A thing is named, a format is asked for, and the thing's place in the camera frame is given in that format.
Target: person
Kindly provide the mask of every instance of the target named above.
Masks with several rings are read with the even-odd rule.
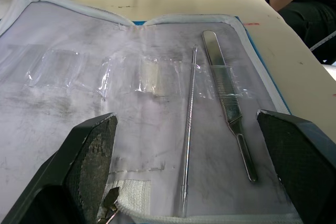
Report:
[[[308,48],[336,31],[336,0],[266,0]],[[312,52],[323,64],[336,61],[336,37]]]

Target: zipper pull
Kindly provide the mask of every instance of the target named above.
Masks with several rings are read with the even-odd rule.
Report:
[[[112,188],[107,193],[103,206],[107,209],[105,218],[100,218],[97,224],[109,224],[116,214],[119,212],[119,209],[116,207],[117,200],[119,198],[119,187]]]

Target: table surface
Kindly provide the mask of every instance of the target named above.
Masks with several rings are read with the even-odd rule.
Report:
[[[164,14],[228,14],[245,24],[290,111],[336,142],[336,81],[264,0],[74,0],[149,20]]]

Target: stainless steel instrument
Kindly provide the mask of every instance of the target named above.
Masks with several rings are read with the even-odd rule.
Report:
[[[182,179],[182,217],[186,217],[187,210],[187,187],[188,187],[188,174],[189,174],[189,158],[190,158],[190,141],[191,141],[191,122],[193,116],[193,105],[194,105],[194,92],[195,92],[195,69],[196,69],[196,56],[198,47],[195,46],[193,50],[193,59],[190,75],[190,87],[189,87],[189,100],[187,105],[187,117],[185,122],[185,133],[184,133],[184,145],[185,145],[185,155],[184,155],[184,166],[183,166],[183,179]]]
[[[256,182],[258,180],[258,176],[244,138],[243,126],[241,123],[243,116],[236,96],[232,95],[235,94],[235,90],[232,84],[229,69],[226,68],[217,36],[213,31],[207,30],[203,32],[203,40],[210,65],[217,66],[212,68],[212,72],[217,86],[220,104],[222,105],[222,109],[226,115],[226,121],[231,131],[236,136],[248,179],[251,182]]]

